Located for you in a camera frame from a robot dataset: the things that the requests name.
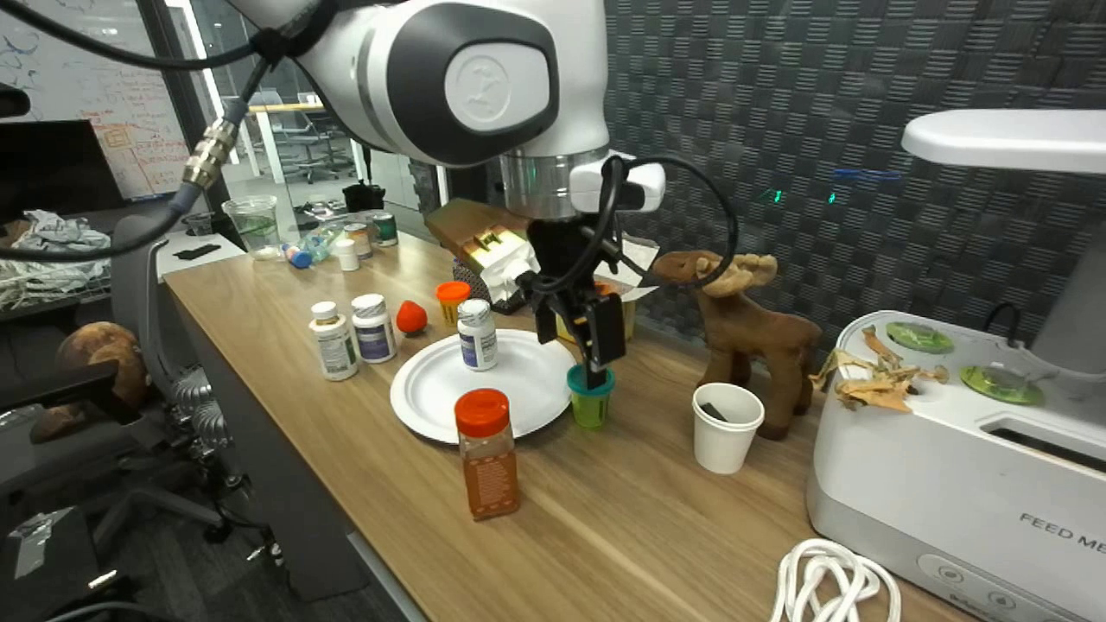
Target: white cable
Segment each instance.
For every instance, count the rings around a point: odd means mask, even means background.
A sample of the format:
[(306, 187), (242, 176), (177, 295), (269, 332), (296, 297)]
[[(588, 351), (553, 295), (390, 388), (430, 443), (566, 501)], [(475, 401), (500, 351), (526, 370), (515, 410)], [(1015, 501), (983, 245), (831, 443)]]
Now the white cable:
[[(820, 600), (820, 583), (825, 576), (837, 582), (841, 594)], [(802, 538), (780, 560), (770, 622), (862, 622), (856, 605), (877, 598), (882, 587), (889, 587), (889, 622), (902, 622), (902, 594), (889, 569), (841, 543)]]

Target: small bottle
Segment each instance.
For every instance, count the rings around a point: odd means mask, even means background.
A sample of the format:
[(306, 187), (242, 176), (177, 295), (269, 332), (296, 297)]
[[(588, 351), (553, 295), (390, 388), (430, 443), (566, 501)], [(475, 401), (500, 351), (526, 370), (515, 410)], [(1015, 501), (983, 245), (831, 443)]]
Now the small bottle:
[(455, 335), (460, 335), (460, 361), (470, 370), (490, 370), (498, 361), (498, 335), (490, 303), (481, 297), (470, 297), (455, 309)]
[(386, 321), (386, 300), (382, 295), (354, 297), (354, 335), (362, 364), (385, 364), (394, 355), (394, 332)]
[(512, 515), (523, 505), (512, 403), (495, 388), (468, 392), (455, 403), (460, 465), (477, 523)]
[(318, 367), (324, 381), (346, 381), (356, 372), (356, 347), (348, 321), (340, 314), (334, 300), (313, 303), (313, 325), (318, 343)]

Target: white paper cup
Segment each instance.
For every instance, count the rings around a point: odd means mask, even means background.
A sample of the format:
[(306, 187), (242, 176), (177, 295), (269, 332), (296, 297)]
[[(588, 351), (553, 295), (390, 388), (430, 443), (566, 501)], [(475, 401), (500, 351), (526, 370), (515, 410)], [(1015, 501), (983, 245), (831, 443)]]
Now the white paper cup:
[(765, 401), (735, 385), (703, 385), (692, 394), (695, 410), (695, 464), (714, 472), (735, 472), (748, 464), (749, 443), (765, 423)]

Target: gray wall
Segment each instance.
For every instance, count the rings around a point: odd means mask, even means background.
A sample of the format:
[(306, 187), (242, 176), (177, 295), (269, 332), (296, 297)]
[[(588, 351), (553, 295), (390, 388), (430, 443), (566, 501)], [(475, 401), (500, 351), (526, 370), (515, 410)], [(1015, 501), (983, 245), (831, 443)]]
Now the gray wall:
[[(983, 325), (1013, 300), (1036, 332), (1103, 225), (1103, 180), (899, 147), (928, 111), (1106, 107), (1103, 0), (610, 0), (610, 38), (616, 145), (703, 167), (742, 248), (780, 260), (756, 297), (820, 321), (825, 347), (874, 309)], [(631, 227), (723, 248), (716, 203), (677, 174), (669, 207)], [(652, 295), (647, 314), (700, 332), (688, 289)]]

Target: wooden countertop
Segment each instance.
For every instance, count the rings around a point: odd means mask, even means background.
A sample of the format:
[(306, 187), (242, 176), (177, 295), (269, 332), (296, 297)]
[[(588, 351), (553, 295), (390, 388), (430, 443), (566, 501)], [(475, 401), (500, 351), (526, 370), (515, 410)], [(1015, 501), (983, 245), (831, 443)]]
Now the wooden countertop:
[[(411, 435), (386, 401), (402, 364), (442, 328), (346, 385), (321, 381), (307, 332), (313, 300), (368, 289), (435, 318), (432, 283), (446, 275), (442, 248), (402, 235), (359, 273), (230, 260), (172, 273), (169, 289), (432, 619), (768, 619), (778, 560), (814, 534), (816, 415), (790, 443), (756, 438), (735, 477), (714, 477), (692, 455), (703, 361), (635, 335), (616, 364), (610, 425), (560, 418), (523, 438), (523, 510), (475, 523), (455, 449)], [(911, 619), (962, 619), (902, 591)]]

